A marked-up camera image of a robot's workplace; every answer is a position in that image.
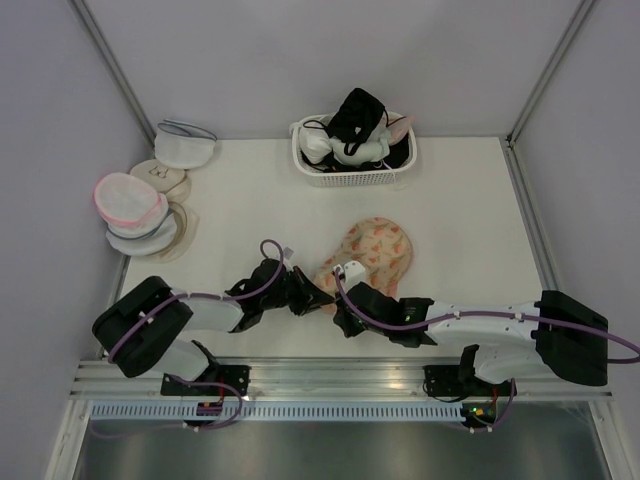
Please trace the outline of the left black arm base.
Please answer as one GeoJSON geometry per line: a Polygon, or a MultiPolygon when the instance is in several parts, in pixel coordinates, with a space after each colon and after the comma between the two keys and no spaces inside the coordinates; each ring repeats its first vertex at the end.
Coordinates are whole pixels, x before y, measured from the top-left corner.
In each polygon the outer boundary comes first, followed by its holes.
{"type": "Polygon", "coordinates": [[[250,383],[251,368],[248,365],[217,365],[208,367],[196,380],[196,386],[177,381],[168,374],[163,375],[160,394],[162,396],[220,396],[229,392],[217,386],[202,383],[224,383],[245,395],[250,383]]]}

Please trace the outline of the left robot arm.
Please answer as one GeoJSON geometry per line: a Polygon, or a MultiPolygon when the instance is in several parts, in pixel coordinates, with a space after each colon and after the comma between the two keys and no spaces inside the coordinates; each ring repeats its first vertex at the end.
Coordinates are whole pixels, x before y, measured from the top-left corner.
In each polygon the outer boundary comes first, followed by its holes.
{"type": "Polygon", "coordinates": [[[304,316],[333,303],[334,297],[299,267],[266,258],[222,297],[176,293],[161,277],[151,276],[102,313],[92,333],[125,377],[163,372],[206,396],[218,384],[213,356],[199,341],[181,340],[182,333],[239,334],[256,326],[268,310],[287,308],[304,316]]]}

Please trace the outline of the floral peach laundry bag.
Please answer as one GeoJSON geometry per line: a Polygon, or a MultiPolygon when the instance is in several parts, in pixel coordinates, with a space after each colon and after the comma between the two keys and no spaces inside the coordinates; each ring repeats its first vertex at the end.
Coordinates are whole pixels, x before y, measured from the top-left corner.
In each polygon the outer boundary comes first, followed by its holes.
{"type": "Polygon", "coordinates": [[[408,234],[397,223],[384,217],[367,218],[349,229],[338,248],[316,270],[313,283],[325,293],[335,295],[333,267],[356,261],[365,268],[368,285],[386,296],[396,297],[413,254],[408,234]]]}

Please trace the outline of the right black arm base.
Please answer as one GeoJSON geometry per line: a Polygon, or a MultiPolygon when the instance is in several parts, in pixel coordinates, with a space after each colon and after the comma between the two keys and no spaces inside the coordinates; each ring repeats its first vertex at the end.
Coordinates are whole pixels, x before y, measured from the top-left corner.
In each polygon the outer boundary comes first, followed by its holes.
{"type": "Polygon", "coordinates": [[[509,380],[497,385],[475,377],[461,380],[457,365],[425,365],[422,370],[424,374],[423,391],[432,399],[461,401],[470,397],[509,397],[511,394],[509,380]]]}

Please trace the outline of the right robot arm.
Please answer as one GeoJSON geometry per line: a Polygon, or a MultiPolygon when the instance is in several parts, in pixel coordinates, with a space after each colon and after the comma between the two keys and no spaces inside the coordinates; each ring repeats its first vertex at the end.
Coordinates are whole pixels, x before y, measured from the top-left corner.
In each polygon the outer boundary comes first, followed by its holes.
{"type": "Polygon", "coordinates": [[[469,395],[546,373],[590,387],[608,381],[607,319],[560,291],[488,310],[420,297],[396,300],[360,282],[338,295],[336,306],[333,322],[347,338],[371,331],[406,348],[462,347],[456,381],[469,395]]]}

